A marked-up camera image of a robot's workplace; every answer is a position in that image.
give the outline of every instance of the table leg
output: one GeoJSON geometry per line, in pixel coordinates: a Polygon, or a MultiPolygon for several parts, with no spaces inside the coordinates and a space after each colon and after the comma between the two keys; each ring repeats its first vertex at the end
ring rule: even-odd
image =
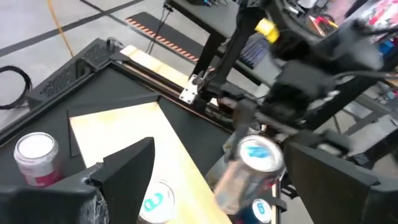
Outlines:
{"type": "Polygon", "coordinates": [[[198,75],[201,71],[206,71],[210,66],[213,57],[217,53],[218,47],[225,41],[225,37],[218,34],[210,34],[203,48],[199,61],[193,69],[193,74],[198,75]]]}

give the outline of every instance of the aluminum can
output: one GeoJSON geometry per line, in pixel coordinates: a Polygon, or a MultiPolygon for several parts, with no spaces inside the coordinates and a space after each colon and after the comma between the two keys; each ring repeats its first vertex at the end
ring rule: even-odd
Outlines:
{"type": "Polygon", "coordinates": [[[255,199],[252,204],[238,213],[236,224],[270,224],[272,221],[271,206],[263,199],[255,199]]]}
{"type": "MultiPolygon", "coordinates": [[[[259,134],[261,132],[261,125],[259,123],[253,123],[248,130],[247,135],[259,134]]],[[[228,167],[229,162],[229,154],[232,149],[233,141],[235,140],[236,132],[232,133],[232,135],[226,140],[223,144],[224,155],[221,157],[213,167],[207,172],[205,176],[205,180],[209,185],[210,189],[214,189],[217,182],[223,176],[226,168],[228,167]]]]}
{"type": "Polygon", "coordinates": [[[58,142],[47,133],[30,133],[20,138],[14,159],[31,186],[46,187],[62,179],[58,142]]]}
{"type": "Polygon", "coordinates": [[[175,205],[175,194],[170,185],[164,180],[154,180],[144,196],[138,223],[167,223],[175,215],[175,205]]]}
{"type": "Polygon", "coordinates": [[[238,144],[238,156],[215,187],[215,200],[225,213],[235,215],[270,189],[284,170],[283,154],[271,139],[246,136],[238,144]]]}

